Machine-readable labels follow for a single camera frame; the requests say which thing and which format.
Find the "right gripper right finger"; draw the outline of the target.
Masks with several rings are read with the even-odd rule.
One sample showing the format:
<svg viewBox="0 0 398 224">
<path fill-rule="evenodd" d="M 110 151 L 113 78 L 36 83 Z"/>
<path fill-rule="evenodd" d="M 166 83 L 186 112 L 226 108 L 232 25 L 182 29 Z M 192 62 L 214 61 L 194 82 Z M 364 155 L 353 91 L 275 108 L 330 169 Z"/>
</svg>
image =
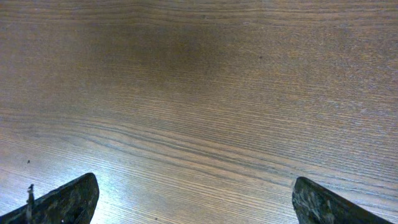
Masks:
<svg viewBox="0 0 398 224">
<path fill-rule="evenodd" d="M 392 224 L 306 177 L 296 179 L 292 205 L 299 224 Z"/>
</svg>

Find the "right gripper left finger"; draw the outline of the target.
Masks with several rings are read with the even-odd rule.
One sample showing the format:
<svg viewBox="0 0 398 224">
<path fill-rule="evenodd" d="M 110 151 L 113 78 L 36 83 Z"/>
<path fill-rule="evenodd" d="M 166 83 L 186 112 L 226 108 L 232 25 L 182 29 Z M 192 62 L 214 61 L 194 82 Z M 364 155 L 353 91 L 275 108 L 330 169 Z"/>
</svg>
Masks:
<svg viewBox="0 0 398 224">
<path fill-rule="evenodd" d="M 100 196 L 98 181 L 89 172 L 35 198 L 27 189 L 26 204 L 1 216 L 1 224 L 90 224 Z"/>
</svg>

